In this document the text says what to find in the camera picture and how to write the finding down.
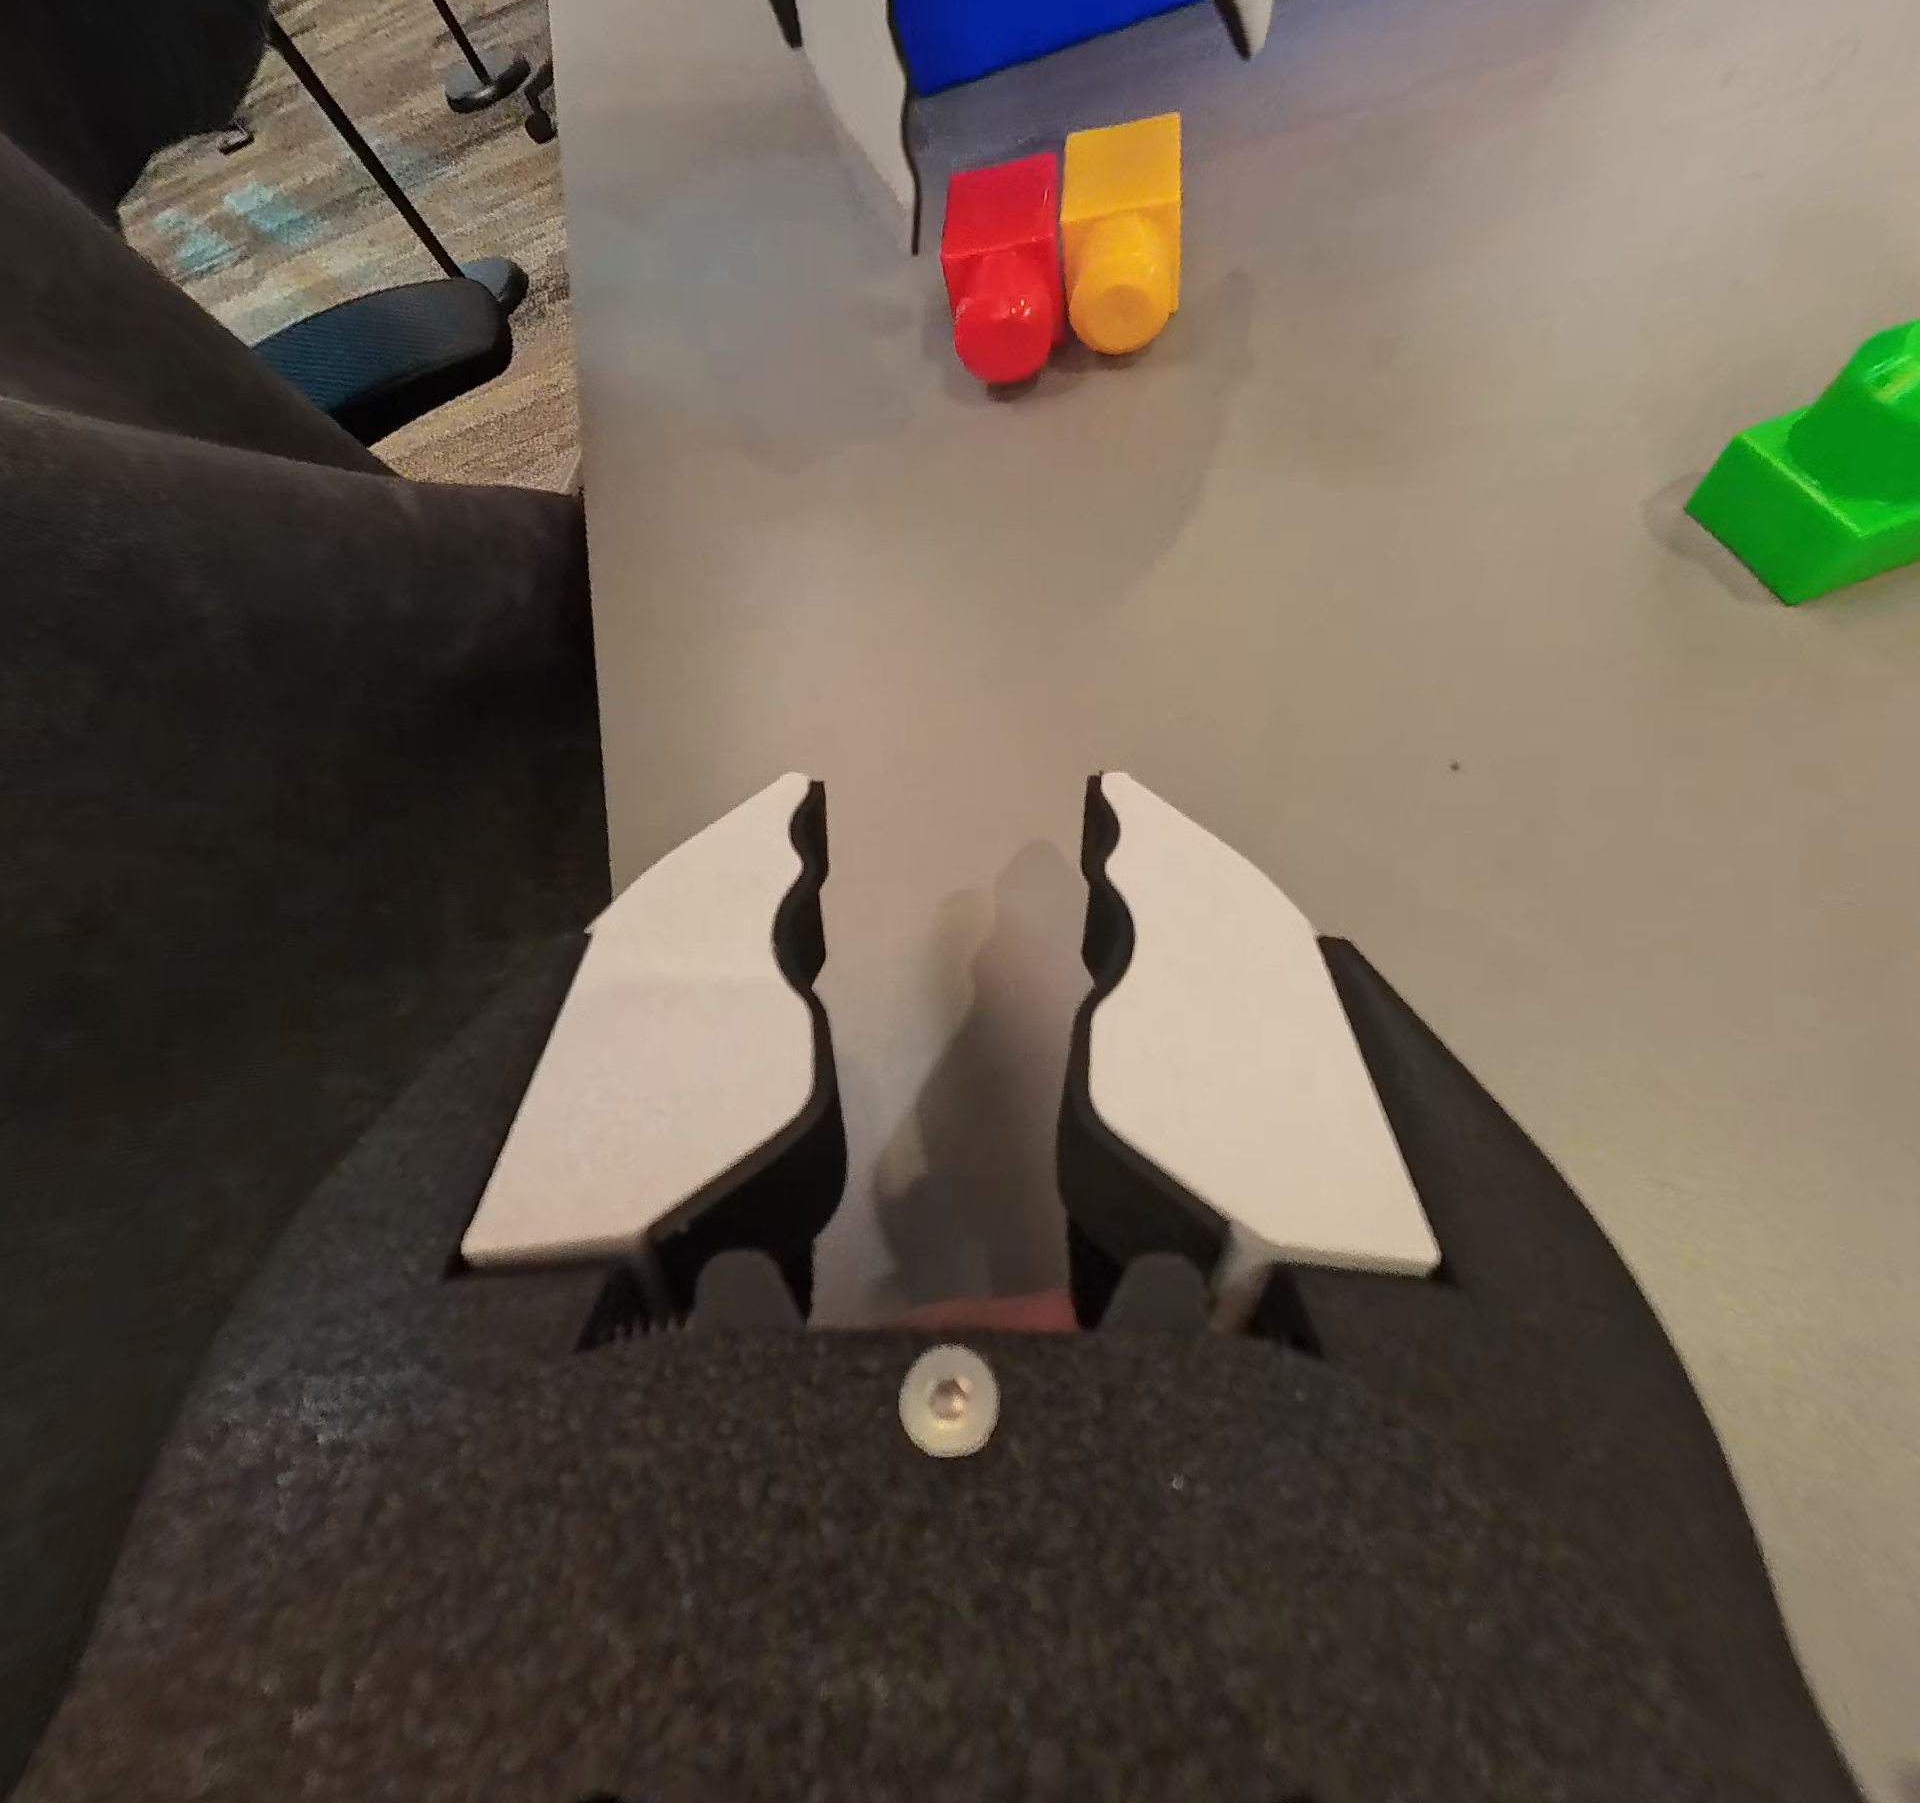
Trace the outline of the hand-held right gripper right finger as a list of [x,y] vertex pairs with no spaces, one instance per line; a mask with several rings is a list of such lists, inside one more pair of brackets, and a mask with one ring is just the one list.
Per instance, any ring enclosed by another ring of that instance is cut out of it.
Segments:
[[1080,871],[1057,1117],[1077,1323],[1146,1259],[1250,1311],[1296,1271],[1432,1281],[1439,1239],[1307,913],[1121,769],[1086,781]]

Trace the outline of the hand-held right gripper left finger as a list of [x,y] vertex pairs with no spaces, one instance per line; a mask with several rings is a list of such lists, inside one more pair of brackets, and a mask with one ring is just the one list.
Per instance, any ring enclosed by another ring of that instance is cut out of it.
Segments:
[[827,1011],[825,785],[789,771],[588,927],[458,1245],[464,1271],[616,1267],[652,1323],[760,1257],[799,1321],[847,1185]]

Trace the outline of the yellow one-stud toy block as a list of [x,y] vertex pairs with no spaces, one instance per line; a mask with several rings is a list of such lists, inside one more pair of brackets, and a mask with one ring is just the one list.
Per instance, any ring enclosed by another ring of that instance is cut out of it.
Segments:
[[1183,284],[1180,114],[1066,136],[1059,246],[1067,328],[1082,346],[1119,358],[1161,334]]

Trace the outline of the grey desk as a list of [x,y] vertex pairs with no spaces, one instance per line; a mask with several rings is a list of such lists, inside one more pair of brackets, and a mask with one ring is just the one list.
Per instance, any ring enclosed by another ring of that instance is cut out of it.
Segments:
[[1861,1787],[1916,1799],[1916,571],[1684,513],[1916,318],[1917,0],[1275,0],[949,92],[1183,118],[1182,306],[998,399],[764,0],[546,0],[610,873],[827,785],[823,1309],[1038,1287],[1084,781],[1353,941],[1713,1417]]

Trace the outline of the red one-stud toy block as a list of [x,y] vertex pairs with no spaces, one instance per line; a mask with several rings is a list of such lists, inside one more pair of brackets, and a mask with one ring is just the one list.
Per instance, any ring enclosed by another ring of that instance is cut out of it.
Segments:
[[961,367],[990,387],[1038,375],[1067,332],[1059,154],[953,172],[937,258]]

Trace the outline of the black office chair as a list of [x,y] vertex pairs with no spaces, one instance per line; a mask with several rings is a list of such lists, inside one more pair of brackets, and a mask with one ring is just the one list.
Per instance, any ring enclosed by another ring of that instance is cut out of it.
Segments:
[[451,278],[373,290],[251,346],[359,445],[373,445],[501,377],[527,278],[504,258]]

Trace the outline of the green two-stud toy block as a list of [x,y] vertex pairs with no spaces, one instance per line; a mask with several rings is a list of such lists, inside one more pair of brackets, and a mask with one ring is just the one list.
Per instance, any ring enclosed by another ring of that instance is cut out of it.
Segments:
[[1777,601],[1917,561],[1917,324],[1867,338],[1805,407],[1737,431],[1685,513]]

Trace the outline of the person's grey sweatshirt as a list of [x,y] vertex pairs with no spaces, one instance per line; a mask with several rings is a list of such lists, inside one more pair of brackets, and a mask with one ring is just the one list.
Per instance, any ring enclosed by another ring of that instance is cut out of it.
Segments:
[[318,1181],[608,889],[582,505],[390,471],[121,232],[269,0],[3,0],[3,1799]]

